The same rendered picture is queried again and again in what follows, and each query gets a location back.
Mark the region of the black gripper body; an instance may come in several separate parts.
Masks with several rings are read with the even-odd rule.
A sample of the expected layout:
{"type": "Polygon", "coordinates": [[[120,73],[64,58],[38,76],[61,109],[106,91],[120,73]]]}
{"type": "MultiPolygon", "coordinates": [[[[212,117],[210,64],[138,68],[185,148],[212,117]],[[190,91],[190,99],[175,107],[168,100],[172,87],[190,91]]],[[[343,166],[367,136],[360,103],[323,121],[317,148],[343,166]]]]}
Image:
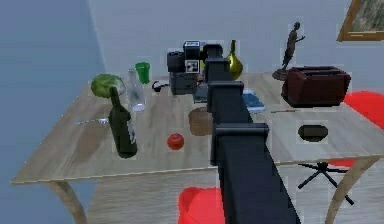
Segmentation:
{"type": "Polygon", "coordinates": [[[186,72],[183,52],[168,52],[167,67],[169,72],[169,85],[173,95],[193,94],[196,91],[197,77],[193,73],[186,72]]]}

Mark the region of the red apple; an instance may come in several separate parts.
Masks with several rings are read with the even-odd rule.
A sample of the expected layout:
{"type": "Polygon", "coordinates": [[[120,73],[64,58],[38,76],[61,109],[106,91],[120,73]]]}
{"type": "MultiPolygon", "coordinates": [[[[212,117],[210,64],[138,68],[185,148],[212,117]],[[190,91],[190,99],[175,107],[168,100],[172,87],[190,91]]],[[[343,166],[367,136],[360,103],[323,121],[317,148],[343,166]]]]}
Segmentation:
{"type": "Polygon", "coordinates": [[[168,137],[167,145],[172,150],[180,150],[184,146],[184,137],[179,133],[173,133],[168,137]]]}

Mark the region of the clear glass bottle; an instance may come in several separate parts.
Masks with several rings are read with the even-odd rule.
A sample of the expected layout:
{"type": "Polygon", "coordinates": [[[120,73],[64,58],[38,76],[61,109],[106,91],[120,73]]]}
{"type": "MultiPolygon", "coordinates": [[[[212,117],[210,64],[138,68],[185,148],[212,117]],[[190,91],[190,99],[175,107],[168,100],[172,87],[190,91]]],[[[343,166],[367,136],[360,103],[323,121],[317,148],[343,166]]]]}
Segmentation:
{"type": "Polygon", "coordinates": [[[132,111],[140,112],[145,109],[145,93],[142,83],[134,68],[128,69],[127,94],[132,111]]]}

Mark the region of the green cup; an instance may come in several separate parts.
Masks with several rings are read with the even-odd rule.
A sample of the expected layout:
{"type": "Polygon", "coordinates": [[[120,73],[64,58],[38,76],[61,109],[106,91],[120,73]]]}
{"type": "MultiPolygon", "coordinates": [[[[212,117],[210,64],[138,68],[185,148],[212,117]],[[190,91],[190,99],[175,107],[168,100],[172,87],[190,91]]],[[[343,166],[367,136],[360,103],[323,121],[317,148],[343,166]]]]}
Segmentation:
{"type": "Polygon", "coordinates": [[[139,62],[135,64],[136,72],[138,73],[139,80],[142,84],[148,84],[150,64],[148,62],[139,62]]]}

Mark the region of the grey flat box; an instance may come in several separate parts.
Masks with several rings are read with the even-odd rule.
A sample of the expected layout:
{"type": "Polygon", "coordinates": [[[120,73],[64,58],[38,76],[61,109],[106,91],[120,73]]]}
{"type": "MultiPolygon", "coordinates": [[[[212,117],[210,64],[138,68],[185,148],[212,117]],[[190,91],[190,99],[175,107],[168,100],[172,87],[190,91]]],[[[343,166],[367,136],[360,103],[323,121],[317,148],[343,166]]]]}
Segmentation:
{"type": "Polygon", "coordinates": [[[193,94],[195,103],[206,103],[208,95],[208,86],[206,83],[201,83],[197,86],[196,92],[193,94]]]}

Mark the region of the dark green wine bottle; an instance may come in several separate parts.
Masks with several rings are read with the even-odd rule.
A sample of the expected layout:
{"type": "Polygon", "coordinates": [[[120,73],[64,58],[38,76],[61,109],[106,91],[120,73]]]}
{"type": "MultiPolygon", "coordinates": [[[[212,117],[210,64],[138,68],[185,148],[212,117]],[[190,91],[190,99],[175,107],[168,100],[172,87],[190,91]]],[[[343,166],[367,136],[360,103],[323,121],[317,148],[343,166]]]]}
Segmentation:
{"type": "Polygon", "coordinates": [[[112,108],[108,121],[117,153],[121,158],[131,158],[138,152],[135,130],[130,112],[121,104],[116,87],[109,89],[112,108]]]}

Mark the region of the yellow green vase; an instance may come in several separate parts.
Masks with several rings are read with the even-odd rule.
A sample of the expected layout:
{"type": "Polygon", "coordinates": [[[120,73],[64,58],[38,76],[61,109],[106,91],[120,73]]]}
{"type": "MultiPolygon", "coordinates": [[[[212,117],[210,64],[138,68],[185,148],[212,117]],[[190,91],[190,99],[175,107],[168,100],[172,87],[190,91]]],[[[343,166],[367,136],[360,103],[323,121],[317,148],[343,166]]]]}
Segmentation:
{"type": "Polygon", "coordinates": [[[233,80],[238,79],[243,72],[243,64],[236,56],[236,41],[231,41],[230,53],[227,56],[230,60],[230,75],[233,80]]]}

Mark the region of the silver fork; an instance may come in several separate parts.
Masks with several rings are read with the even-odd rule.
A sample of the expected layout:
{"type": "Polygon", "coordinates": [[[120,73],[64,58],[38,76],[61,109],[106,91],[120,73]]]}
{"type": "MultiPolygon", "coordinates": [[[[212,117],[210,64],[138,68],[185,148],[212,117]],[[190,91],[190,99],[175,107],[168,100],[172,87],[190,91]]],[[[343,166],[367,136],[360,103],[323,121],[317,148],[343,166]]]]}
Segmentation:
{"type": "Polygon", "coordinates": [[[105,124],[105,123],[109,122],[109,119],[108,118],[98,118],[98,119],[91,119],[91,120],[86,120],[86,121],[78,121],[78,122],[75,122],[74,124],[75,125],[81,125],[81,124],[87,124],[87,123],[92,123],[92,122],[105,124]]]}

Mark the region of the blue book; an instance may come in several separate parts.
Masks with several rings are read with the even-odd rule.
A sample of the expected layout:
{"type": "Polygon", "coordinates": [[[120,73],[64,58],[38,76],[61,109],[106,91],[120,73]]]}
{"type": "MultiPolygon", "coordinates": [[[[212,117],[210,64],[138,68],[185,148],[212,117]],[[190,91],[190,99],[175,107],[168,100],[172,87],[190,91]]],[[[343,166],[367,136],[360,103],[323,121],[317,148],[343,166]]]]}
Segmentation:
{"type": "Polygon", "coordinates": [[[250,113],[260,113],[265,110],[265,105],[251,89],[243,90],[243,100],[250,113]]]}

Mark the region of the light wooden table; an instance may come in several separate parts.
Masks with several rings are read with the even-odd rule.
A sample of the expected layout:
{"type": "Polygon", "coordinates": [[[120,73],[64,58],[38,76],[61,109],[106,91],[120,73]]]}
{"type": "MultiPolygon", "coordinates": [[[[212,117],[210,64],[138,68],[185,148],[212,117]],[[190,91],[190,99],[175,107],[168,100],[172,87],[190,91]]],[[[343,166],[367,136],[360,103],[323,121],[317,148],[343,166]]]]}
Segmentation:
{"type": "MultiPolygon", "coordinates": [[[[271,132],[267,145],[278,165],[354,158],[361,175],[384,157],[384,131],[346,104],[299,112],[280,96],[281,82],[268,73],[244,74],[244,85],[255,91],[266,110],[254,115],[271,132]],[[328,136],[306,142],[300,126],[323,125],[328,136]]],[[[204,107],[189,95],[174,96],[145,90],[146,108],[135,114],[139,147],[131,159],[118,156],[110,128],[97,122],[75,122],[104,117],[110,103],[84,91],[57,122],[23,168],[14,184],[48,185],[71,211],[76,224],[176,224],[177,199],[188,186],[211,186],[217,171],[209,163],[211,136],[194,136],[189,113],[204,107]],[[172,150],[168,137],[179,133],[184,146],[172,150]]]]}

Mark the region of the dark bronze statue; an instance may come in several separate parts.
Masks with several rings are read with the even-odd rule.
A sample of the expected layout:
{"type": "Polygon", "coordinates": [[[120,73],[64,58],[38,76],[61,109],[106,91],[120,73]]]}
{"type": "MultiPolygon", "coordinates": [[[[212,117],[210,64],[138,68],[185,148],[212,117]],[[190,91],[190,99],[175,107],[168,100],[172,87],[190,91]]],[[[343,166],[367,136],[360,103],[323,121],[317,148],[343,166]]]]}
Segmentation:
{"type": "Polygon", "coordinates": [[[296,44],[305,39],[304,35],[302,35],[301,37],[298,37],[297,31],[300,29],[300,27],[301,27],[301,23],[296,22],[293,26],[293,29],[289,33],[282,66],[280,69],[277,69],[272,74],[272,77],[276,80],[284,81],[286,79],[288,75],[287,66],[294,56],[296,44]]]}

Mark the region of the red swivel chair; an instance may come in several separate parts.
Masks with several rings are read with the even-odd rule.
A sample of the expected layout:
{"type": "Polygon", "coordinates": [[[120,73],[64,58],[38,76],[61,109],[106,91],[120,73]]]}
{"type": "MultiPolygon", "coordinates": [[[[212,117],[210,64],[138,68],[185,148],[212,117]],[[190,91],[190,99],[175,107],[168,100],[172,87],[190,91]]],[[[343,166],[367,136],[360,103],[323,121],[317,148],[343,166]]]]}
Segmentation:
{"type": "MultiPolygon", "coordinates": [[[[376,126],[384,130],[384,95],[371,91],[359,91],[347,94],[344,103],[352,109],[363,115],[376,126]]],[[[311,176],[298,185],[302,189],[319,174],[323,174],[328,181],[335,187],[338,187],[336,181],[330,176],[330,173],[346,173],[355,161],[353,159],[337,159],[328,162],[318,162],[315,165],[303,164],[303,167],[315,170],[311,176]]]]}
{"type": "Polygon", "coordinates": [[[177,224],[225,224],[221,190],[217,187],[185,188],[178,198],[177,224]]]}

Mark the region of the dark red toaster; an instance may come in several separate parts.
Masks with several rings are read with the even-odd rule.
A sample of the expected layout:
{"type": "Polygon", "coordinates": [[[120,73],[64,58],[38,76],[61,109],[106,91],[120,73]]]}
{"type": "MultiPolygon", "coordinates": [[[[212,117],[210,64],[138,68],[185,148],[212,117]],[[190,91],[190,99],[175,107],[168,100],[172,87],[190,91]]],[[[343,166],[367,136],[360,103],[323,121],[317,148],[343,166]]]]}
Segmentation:
{"type": "Polygon", "coordinates": [[[334,66],[292,67],[281,96],[294,108],[339,106],[350,81],[348,73],[334,66]]]}

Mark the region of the dark grey bowl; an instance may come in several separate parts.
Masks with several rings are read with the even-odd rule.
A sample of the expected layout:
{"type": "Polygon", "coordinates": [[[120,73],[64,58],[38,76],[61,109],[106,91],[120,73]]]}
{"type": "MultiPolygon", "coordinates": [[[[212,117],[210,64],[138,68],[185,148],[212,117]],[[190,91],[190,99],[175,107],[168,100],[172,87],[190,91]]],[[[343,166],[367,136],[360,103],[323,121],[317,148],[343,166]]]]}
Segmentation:
{"type": "Polygon", "coordinates": [[[323,125],[305,124],[299,127],[298,135],[306,142],[320,142],[328,136],[328,129],[323,125]]]}

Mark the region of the wooden framed picture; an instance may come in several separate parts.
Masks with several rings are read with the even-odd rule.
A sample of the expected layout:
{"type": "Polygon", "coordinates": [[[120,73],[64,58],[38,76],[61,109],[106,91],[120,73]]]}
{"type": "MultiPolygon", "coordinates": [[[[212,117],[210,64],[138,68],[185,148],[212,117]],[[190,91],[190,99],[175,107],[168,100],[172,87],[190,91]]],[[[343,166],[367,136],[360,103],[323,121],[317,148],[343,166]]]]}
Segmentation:
{"type": "Polygon", "coordinates": [[[384,0],[351,0],[337,41],[384,41],[384,0]]]}

